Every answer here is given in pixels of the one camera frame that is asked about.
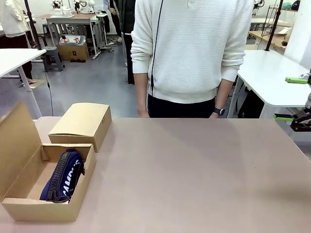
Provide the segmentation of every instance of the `box lid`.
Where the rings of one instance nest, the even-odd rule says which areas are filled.
[[[109,105],[98,103],[74,103],[50,131],[58,135],[95,135]]]
[[[26,104],[19,102],[0,120],[0,200],[41,144]]]

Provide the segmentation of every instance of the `stool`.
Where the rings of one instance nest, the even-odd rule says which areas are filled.
[[[43,27],[43,34],[45,37],[50,36],[50,30],[49,30],[49,26],[47,23],[42,24]]]
[[[53,68],[58,68],[58,71],[63,71],[65,65],[57,47],[44,47],[43,49],[47,51],[43,54],[42,58],[45,72]]]

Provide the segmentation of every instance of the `black trousers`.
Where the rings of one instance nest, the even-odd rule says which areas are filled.
[[[117,34],[119,37],[121,37],[121,29],[120,29],[120,20],[119,20],[119,17],[118,16],[115,16],[114,14],[111,14],[111,18],[112,18],[112,22],[113,22],[113,25],[115,25],[115,28],[116,28],[116,31],[117,31]]]
[[[20,35],[15,37],[0,36],[0,49],[27,49],[26,35]],[[33,68],[31,62],[27,62],[22,65],[25,75],[29,79],[33,79],[31,70]]]
[[[151,118],[209,118],[215,108],[215,98],[201,103],[174,103],[148,95]]]
[[[131,57],[131,48],[132,48],[132,37],[131,35],[123,35],[124,43],[126,47],[126,59],[127,59],[127,81],[128,84],[135,84],[134,74],[133,74],[133,62]]]

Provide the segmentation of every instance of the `white pillar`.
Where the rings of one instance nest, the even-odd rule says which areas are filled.
[[[302,0],[284,56],[311,69],[311,1]]]

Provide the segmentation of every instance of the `cardboard box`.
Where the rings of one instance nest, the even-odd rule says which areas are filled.
[[[57,48],[63,60],[87,60],[89,58],[86,43],[81,46],[57,45]]]
[[[92,143],[98,152],[111,124],[109,105],[74,103],[49,133],[52,143]]]
[[[81,174],[70,202],[39,200],[61,153],[76,149],[83,157]],[[19,221],[75,221],[96,165],[91,144],[42,144],[25,104],[0,122],[0,198],[10,216]]]

